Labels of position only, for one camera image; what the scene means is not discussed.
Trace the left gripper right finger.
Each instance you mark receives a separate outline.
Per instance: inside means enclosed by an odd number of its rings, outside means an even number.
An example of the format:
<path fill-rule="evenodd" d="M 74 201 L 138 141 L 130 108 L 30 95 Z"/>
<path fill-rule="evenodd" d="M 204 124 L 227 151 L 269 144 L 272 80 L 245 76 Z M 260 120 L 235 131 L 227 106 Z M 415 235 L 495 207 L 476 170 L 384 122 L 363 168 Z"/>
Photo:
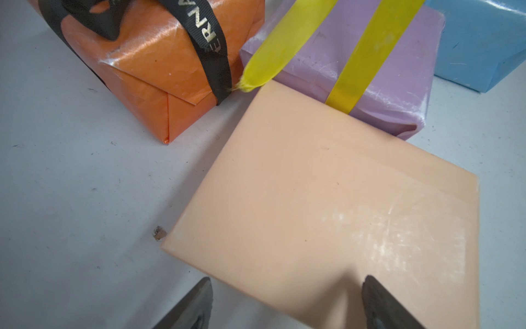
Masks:
<path fill-rule="evenodd" d="M 367 329 L 425 329 L 425 327 L 372 275 L 362 284 Z"/>

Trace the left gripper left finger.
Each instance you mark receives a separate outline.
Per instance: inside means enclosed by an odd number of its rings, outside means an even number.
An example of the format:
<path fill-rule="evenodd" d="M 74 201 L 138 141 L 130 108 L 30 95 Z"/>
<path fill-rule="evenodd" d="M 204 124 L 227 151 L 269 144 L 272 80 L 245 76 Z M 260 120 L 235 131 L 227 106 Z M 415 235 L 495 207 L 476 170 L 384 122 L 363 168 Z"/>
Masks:
<path fill-rule="evenodd" d="M 210 277 L 202 278 L 153 329 L 207 329 L 212 315 Z"/>

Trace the peach gift box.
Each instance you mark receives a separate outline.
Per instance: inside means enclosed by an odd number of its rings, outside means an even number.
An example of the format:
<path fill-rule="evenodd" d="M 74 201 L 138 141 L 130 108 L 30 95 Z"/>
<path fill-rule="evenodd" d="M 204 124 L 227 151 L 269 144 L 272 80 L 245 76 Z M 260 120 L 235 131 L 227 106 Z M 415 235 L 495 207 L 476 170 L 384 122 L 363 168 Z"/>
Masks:
<path fill-rule="evenodd" d="M 376 278 L 426 328 L 479 328 L 475 174 L 278 82 L 162 249 L 313 328 L 364 328 Z"/>

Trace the purple gift box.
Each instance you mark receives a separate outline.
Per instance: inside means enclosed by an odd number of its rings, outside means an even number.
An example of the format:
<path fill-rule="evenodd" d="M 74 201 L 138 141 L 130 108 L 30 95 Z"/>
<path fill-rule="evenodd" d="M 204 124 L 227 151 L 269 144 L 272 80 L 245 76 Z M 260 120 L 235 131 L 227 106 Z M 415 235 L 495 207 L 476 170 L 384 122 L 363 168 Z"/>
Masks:
<path fill-rule="evenodd" d="M 379 1 L 333 1 L 333 8 L 275 81 L 323 103 Z M 445 17 L 423 5 L 350 115 L 406 140 L 425 127 Z"/>

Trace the orange gift box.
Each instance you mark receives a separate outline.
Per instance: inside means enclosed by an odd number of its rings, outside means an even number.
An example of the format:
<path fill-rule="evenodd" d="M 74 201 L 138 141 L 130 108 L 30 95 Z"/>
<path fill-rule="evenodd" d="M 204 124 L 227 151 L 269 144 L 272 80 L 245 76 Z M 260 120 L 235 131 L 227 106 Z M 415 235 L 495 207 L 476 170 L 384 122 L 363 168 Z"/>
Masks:
<path fill-rule="evenodd" d="M 99 1 L 92 12 L 109 8 Z M 219 105 L 190 37 L 161 1 L 129 1 L 119 38 L 109 41 L 71 15 L 62 20 L 69 49 L 163 143 L 174 141 Z M 208 1 L 227 41 L 234 90 L 241 47 L 262 27 L 264 1 Z"/>

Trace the blue gift box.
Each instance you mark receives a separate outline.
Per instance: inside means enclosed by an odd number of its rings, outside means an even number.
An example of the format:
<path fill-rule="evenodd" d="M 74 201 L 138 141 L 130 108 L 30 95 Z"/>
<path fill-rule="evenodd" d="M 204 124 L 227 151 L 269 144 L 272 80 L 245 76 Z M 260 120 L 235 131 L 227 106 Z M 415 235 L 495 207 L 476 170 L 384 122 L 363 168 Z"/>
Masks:
<path fill-rule="evenodd" d="M 435 75 L 486 93 L 525 62 L 525 0 L 438 0 L 445 27 Z"/>

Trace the yellow ribbon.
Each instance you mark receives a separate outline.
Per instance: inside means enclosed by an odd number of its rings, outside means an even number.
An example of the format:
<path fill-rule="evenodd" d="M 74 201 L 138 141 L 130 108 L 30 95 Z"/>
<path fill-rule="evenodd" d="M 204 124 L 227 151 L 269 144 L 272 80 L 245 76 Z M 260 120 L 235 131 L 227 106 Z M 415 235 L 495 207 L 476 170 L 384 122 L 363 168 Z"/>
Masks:
<path fill-rule="evenodd" d="M 296 1 L 270 32 L 249 62 L 236 88 L 244 93 L 277 76 L 315 33 L 335 1 Z M 422 1 L 383 0 L 349 57 L 326 104 L 349 114 L 385 63 Z"/>

